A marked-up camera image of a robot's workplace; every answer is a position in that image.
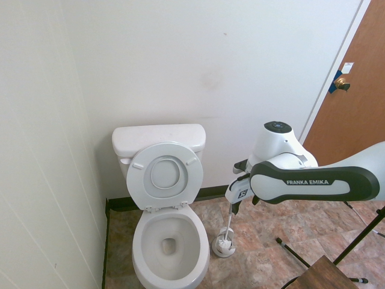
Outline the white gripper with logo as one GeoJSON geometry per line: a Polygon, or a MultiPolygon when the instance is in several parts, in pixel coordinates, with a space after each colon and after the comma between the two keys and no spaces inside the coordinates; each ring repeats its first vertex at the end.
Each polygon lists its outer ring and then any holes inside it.
{"type": "MultiPolygon", "coordinates": [[[[250,196],[252,196],[250,178],[237,178],[228,186],[225,193],[225,198],[231,203],[231,212],[234,215],[238,214],[241,201],[250,196]]],[[[260,199],[257,196],[253,196],[253,205],[257,205],[259,201],[260,199]]]]}

